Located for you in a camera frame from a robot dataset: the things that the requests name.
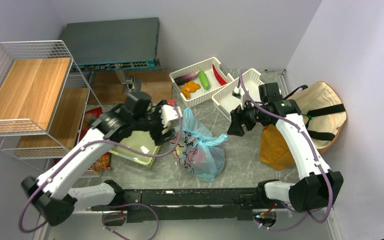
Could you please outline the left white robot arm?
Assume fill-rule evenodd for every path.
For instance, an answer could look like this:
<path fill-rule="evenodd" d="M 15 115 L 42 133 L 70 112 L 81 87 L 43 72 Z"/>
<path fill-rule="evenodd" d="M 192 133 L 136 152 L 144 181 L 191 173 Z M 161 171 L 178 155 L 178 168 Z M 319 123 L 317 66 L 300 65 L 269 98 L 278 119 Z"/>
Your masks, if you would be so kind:
<path fill-rule="evenodd" d="M 149 94 L 130 93 L 124 103 L 102 113 L 90 126 L 85 136 L 50 170 L 38 177 L 28 176 L 21 186 L 45 223 L 57 226 L 72 213 L 95 206 L 117 210 L 126 202 L 125 191 L 115 181 L 91 187 L 74 188 L 74 183 L 105 153 L 121 146 L 123 139 L 133 132 L 148 132 L 157 146 L 175 134 L 169 129 L 173 121 L 182 119 L 181 109 L 162 100 L 153 104 Z"/>

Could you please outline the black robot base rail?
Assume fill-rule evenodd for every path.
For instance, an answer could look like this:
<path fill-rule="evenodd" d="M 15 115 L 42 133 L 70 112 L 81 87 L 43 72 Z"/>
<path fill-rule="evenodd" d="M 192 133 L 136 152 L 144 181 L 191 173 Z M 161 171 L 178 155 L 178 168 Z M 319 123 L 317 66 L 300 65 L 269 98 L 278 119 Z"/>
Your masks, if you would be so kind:
<path fill-rule="evenodd" d="M 92 206 L 91 211 L 122 210 L 128 223 L 154 220 L 251 220 L 259 212 L 280 206 L 263 196 L 259 187 L 126 189 L 124 197 L 110 205 Z"/>

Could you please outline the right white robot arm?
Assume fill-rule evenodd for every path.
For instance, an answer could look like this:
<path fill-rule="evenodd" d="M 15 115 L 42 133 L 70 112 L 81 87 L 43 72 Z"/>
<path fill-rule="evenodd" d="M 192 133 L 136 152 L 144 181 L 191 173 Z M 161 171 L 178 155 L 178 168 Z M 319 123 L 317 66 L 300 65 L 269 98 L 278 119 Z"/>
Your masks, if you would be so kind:
<path fill-rule="evenodd" d="M 332 171 L 317 151 L 304 124 L 301 111 L 294 100 L 278 100 L 254 105 L 250 100 L 230 111 L 228 135 L 242 137 L 256 123 L 273 125 L 280 132 L 298 170 L 299 181 L 280 180 L 260 182 L 256 189 L 256 203 L 267 208 L 273 202 L 289 203 L 297 212 L 331 208 L 339 194 L 344 178 Z"/>

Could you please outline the blue printed plastic grocery bag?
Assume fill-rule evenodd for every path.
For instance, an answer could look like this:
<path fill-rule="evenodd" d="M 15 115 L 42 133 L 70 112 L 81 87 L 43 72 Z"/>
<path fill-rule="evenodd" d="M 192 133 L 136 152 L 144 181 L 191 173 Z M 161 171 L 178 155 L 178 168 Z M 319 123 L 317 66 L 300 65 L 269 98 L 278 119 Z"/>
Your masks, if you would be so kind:
<path fill-rule="evenodd" d="M 170 142 L 175 147 L 172 154 L 175 164 L 204 182 L 212 182 L 222 172 L 226 163 L 223 144 L 228 136 L 222 133 L 213 136 L 212 132 L 199 122 L 191 108 L 182 114 L 182 133 Z"/>

